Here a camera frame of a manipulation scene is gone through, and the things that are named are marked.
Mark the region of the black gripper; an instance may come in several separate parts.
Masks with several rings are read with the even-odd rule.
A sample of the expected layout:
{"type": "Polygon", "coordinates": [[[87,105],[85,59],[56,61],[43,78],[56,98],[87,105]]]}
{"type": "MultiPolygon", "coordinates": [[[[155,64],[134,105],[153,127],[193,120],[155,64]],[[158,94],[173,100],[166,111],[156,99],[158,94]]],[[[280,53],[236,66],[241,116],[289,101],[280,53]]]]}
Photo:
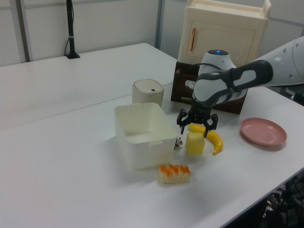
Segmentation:
{"type": "Polygon", "coordinates": [[[190,123],[203,124],[205,126],[204,138],[207,137],[208,132],[216,130],[218,124],[218,115],[210,114],[211,106],[203,106],[200,102],[192,101],[189,112],[181,109],[177,117],[177,125],[180,127],[180,133],[183,134],[185,126],[190,123]]]}

